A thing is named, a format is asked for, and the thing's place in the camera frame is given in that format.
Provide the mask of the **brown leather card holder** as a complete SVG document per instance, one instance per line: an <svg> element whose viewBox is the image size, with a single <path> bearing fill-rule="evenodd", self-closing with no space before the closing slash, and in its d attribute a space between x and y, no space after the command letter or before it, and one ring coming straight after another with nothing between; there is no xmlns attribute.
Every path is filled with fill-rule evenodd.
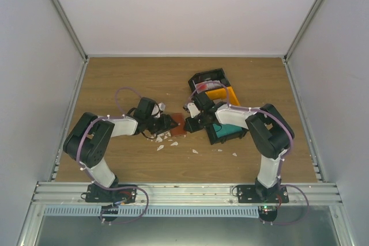
<svg viewBox="0 0 369 246"><path fill-rule="evenodd" d="M172 119L177 123L177 126L170 129L170 134L172 137L180 137L187 134L185 130L185 117L182 113L172 113Z"/></svg>

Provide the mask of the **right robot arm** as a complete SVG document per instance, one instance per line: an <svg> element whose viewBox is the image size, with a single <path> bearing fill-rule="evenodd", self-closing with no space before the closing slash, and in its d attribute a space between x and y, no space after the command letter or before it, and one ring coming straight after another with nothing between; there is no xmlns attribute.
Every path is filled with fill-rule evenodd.
<svg viewBox="0 0 369 246"><path fill-rule="evenodd" d="M259 173L255 180L255 196L263 203L270 202L281 186L281 166L293 147L295 133L276 107L241 107L229 102L215 103L205 92L192 96L184 105L190 116L184 129L196 132L217 124L233 125L247 130L261 154Z"/></svg>

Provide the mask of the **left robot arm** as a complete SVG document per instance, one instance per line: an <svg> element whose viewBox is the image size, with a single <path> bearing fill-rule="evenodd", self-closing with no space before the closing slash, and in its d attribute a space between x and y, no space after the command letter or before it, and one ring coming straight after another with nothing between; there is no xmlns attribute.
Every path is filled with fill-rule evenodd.
<svg viewBox="0 0 369 246"><path fill-rule="evenodd" d="M84 113L63 143L63 151L69 155L82 171L99 188L99 196L113 202L119 195L118 178L110 170L104 155L110 139L120 136L150 135L157 137L178 127L165 105L143 97L138 106L121 116L97 116Z"/></svg>

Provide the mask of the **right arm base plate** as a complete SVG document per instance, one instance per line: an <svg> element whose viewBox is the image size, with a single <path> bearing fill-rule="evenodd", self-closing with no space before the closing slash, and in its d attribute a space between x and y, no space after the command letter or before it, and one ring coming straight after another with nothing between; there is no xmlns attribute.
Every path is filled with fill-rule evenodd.
<svg viewBox="0 0 369 246"><path fill-rule="evenodd" d="M231 194L238 199L238 203L247 204L279 204L279 203L289 203L289 196L287 189L283 188L280 191L273 192L265 200L262 200L256 192L255 185L244 184L235 186Z"/></svg>

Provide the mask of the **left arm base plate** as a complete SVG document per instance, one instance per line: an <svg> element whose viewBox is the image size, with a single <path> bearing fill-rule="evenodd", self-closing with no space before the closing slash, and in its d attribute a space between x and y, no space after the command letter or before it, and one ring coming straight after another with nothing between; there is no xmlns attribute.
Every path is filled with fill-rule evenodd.
<svg viewBox="0 0 369 246"><path fill-rule="evenodd" d="M118 184L119 190L103 189L96 184L88 186L87 191L81 194L81 199L87 203L134 203L137 193L135 185Z"/></svg>

